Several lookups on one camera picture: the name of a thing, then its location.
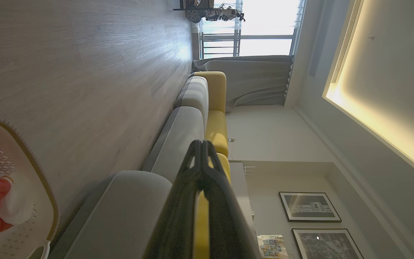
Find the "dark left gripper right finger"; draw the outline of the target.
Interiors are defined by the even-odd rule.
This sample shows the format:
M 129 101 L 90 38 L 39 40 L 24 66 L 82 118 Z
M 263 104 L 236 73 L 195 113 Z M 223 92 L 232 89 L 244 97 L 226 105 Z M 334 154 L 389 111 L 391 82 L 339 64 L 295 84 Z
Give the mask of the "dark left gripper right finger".
M 211 259 L 258 259 L 255 238 L 210 141 L 201 144 L 201 186 L 209 202 Z

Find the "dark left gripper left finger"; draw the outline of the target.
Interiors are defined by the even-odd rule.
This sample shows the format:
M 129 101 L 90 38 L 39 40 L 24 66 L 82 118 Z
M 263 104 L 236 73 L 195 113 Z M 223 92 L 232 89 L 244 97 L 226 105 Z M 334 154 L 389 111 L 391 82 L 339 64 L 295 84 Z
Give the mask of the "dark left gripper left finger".
M 191 142 L 145 250 L 147 259 L 192 259 L 201 140 Z

